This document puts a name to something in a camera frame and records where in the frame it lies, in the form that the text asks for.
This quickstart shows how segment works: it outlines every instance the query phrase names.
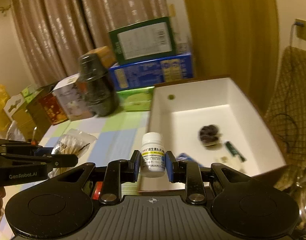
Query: round hole in box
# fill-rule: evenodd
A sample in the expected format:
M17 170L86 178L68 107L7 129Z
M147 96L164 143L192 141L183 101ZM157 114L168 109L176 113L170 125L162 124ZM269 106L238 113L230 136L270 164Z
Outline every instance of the round hole in box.
M173 99L175 99L175 95L168 95L167 98L168 98L169 100L173 100Z

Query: yellow plastic bag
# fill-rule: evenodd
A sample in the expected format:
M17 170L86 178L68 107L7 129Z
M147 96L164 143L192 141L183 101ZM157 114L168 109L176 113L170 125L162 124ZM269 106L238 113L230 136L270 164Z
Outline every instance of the yellow plastic bag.
M11 124L11 121L3 109L9 98L10 96L6 92L5 86L0 84L0 134L2 136L6 135L7 129Z

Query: open cardboard box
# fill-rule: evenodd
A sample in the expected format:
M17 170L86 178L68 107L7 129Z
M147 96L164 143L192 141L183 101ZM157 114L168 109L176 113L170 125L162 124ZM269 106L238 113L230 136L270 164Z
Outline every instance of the open cardboard box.
M219 127L218 147L206 148L199 139L200 129L210 124ZM261 116L230 78L156 87L148 132L161 133L165 150L171 150L175 157L186 153L205 167L219 162L223 156L232 158L223 145L226 141L246 158L242 165L248 176L286 164ZM170 183L165 174L161 178L142 177L140 191L184 187L183 183Z

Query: silver bolt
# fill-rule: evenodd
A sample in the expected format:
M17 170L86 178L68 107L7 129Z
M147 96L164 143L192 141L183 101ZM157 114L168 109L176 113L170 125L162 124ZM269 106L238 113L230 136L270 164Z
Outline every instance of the silver bolt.
M194 194L191 194L189 196L189 199L194 201L194 202L200 202L200 201L204 200L205 197L202 194L194 193Z
M116 199L116 196L114 194L107 193L101 196L101 199L104 201L110 202L110 201L114 201Z

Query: white bottle cap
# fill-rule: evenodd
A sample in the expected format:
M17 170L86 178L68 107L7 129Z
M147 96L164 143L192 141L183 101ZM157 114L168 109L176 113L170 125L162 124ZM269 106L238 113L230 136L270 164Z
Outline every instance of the white bottle cap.
M162 145L162 140L163 140L162 135L160 135L159 133L148 132L143 135L142 144L152 142Z

